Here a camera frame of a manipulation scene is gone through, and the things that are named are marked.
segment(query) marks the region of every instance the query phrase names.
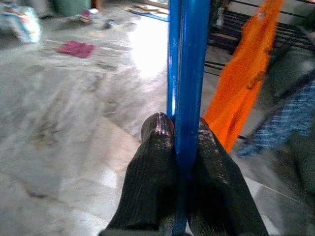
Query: orange towel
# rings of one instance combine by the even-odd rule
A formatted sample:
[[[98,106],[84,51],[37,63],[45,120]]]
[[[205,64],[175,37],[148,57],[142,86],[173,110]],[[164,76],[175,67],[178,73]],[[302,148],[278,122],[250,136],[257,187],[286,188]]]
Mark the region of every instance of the orange towel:
[[[259,94],[268,67],[283,0],[267,0],[242,29],[233,59],[221,74],[205,120],[231,151]]]

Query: marble floor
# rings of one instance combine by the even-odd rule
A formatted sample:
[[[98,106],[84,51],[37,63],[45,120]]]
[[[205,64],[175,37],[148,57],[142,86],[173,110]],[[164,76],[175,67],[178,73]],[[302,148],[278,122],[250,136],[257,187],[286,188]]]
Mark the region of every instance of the marble floor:
[[[95,236],[113,216],[141,125],[166,110],[167,23],[126,12],[128,4],[106,5],[87,26],[42,20],[37,44],[0,34],[0,235]],[[102,28],[106,19],[112,29]],[[57,53],[68,40],[96,50],[86,59]],[[231,56],[209,46],[207,59]],[[204,74],[201,114],[217,83]],[[266,91],[242,134],[268,110]],[[234,158],[268,232],[315,235],[298,178],[271,156]]]

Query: pink mat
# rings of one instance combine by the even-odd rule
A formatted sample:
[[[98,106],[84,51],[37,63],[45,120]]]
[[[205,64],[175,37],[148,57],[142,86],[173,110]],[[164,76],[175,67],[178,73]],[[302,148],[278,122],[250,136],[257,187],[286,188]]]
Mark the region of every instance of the pink mat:
[[[95,45],[92,44],[68,41],[58,49],[58,52],[67,53],[75,57],[86,58],[92,54],[94,49]]]

